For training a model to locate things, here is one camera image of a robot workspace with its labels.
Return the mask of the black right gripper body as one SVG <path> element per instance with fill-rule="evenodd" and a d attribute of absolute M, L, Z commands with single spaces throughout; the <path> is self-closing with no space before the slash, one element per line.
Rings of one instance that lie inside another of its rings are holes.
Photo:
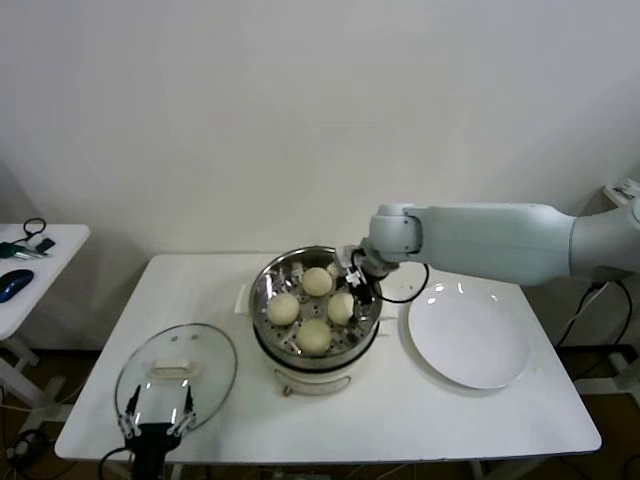
<path fill-rule="evenodd" d="M 349 267 L 346 270 L 345 282 L 349 286 L 351 295 L 359 303 L 371 303 L 373 301 L 371 287 L 366 276 L 358 267 Z"/>

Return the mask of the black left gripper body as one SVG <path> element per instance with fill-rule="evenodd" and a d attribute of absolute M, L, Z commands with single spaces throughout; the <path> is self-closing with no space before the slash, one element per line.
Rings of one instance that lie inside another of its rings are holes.
<path fill-rule="evenodd" d="M 132 479 L 160 479 L 165 457 L 180 445 L 181 434 L 170 423 L 142 424 L 139 430 L 139 434 L 125 439 L 125 447 L 134 456 Z"/>

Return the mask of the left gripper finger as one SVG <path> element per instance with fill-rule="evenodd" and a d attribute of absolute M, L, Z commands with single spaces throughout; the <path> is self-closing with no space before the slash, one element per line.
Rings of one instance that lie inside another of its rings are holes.
<path fill-rule="evenodd" d="M 176 420 L 168 430 L 169 435 L 183 435 L 187 430 L 193 428 L 194 424 L 194 400 L 191 387 L 186 390 L 183 414 Z"/>
<path fill-rule="evenodd" d="M 137 435 L 137 425 L 135 423 L 135 410 L 139 399 L 139 387 L 136 387 L 133 395 L 129 398 L 123 413 L 118 414 L 118 424 L 125 439 L 132 439 Z"/>

